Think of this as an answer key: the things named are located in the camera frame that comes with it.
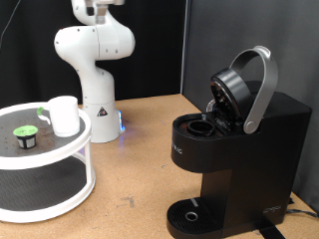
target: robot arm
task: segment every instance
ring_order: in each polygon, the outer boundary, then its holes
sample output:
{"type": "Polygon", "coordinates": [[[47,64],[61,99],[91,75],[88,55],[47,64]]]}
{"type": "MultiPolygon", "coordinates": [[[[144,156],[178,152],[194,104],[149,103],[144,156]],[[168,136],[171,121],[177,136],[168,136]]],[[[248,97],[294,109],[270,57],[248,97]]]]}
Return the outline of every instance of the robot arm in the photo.
{"type": "Polygon", "coordinates": [[[105,23],[97,24],[96,16],[87,14],[87,2],[94,3],[92,6],[96,10],[101,2],[117,0],[72,0],[75,16],[89,26],[60,30],[54,45],[58,55],[80,77],[83,110],[89,115],[94,130],[92,142],[106,142],[117,138],[121,132],[120,113],[115,108],[114,79],[110,73],[98,68],[95,62],[130,56],[135,48],[135,38],[132,31],[120,24],[107,9],[103,16],[105,23]]]}

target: white mug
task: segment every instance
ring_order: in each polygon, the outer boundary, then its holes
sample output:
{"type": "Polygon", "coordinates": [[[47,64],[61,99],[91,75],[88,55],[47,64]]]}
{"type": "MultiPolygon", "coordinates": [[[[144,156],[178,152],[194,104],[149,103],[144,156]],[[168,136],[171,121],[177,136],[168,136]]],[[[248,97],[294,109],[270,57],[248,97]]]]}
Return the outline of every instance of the white mug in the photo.
{"type": "MultiPolygon", "coordinates": [[[[78,99],[75,97],[56,97],[50,99],[43,107],[49,110],[53,132],[56,136],[68,137],[80,131],[78,99]]],[[[38,108],[38,117],[50,124],[50,120],[42,116],[41,109],[43,108],[38,108]]]]}

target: black coffee maker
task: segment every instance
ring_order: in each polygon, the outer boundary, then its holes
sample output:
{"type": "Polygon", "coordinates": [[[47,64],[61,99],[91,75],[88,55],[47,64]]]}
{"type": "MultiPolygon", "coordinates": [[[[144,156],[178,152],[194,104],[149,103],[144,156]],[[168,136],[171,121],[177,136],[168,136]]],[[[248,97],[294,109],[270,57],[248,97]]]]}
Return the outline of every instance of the black coffee maker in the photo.
{"type": "Polygon", "coordinates": [[[199,197],[169,208],[172,237],[224,238],[283,221],[311,109],[274,93],[277,78],[268,49],[246,50],[212,77],[207,113],[173,122],[173,162],[203,176],[199,197]],[[239,76],[255,57],[264,65],[257,90],[239,76]]]}

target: coffee maker lid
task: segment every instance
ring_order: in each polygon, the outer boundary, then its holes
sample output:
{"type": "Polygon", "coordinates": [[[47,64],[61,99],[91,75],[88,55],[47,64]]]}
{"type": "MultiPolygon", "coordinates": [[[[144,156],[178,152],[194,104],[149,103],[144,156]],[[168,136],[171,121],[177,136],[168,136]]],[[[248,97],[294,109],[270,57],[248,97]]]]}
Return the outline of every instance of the coffee maker lid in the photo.
{"type": "Polygon", "coordinates": [[[244,132],[253,133],[260,125],[276,89],[277,80],[278,68],[271,56],[271,52],[265,47],[256,46],[240,53],[229,68],[218,72],[212,77],[211,90],[215,100],[217,100],[216,102],[213,101],[213,103],[222,102],[225,105],[223,107],[232,118],[244,120],[244,132]],[[258,56],[262,60],[264,74],[261,87],[255,100],[253,100],[250,90],[244,80],[241,79],[240,74],[246,64],[258,56]]]}

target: cable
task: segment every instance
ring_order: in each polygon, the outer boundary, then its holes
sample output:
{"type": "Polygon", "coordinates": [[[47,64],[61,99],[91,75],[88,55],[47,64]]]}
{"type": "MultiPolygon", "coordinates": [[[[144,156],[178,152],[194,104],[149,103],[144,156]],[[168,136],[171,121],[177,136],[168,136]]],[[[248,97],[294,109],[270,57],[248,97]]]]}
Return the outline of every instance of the cable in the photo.
{"type": "Polygon", "coordinates": [[[1,53],[3,35],[4,35],[5,31],[7,30],[7,28],[9,27],[9,24],[10,24],[10,22],[11,22],[11,20],[12,20],[12,17],[13,17],[13,15],[15,14],[15,12],[16,12],[16,10],[17,10],[19,4],[20,4],[20,2],[21,2],[21,0],[19,0],[19,2],[17,3],[16,7],[14,8],[14,10],[13,10],[13,12],[12,12],[12,14],[11,14],[11,17],[10,17],[10,19],[9,19],[9,22],[8,22],[7,26],[4,28],[4,30],[3,30],[2,34],[1,34],[1,39],[0,39],[0,53],[1,53]]]}
{"type": "Polygon", "coordinates": [[[315,218],[319,218],[319,215],[314,213],[314,212],[309,212],[309,211],[301,211],[301,210],[298,210],[298,209],[287,209],[286,211],[287,214],[290,214],[290,213],[306,213],[312,217],[315,217],[315,218]]]}

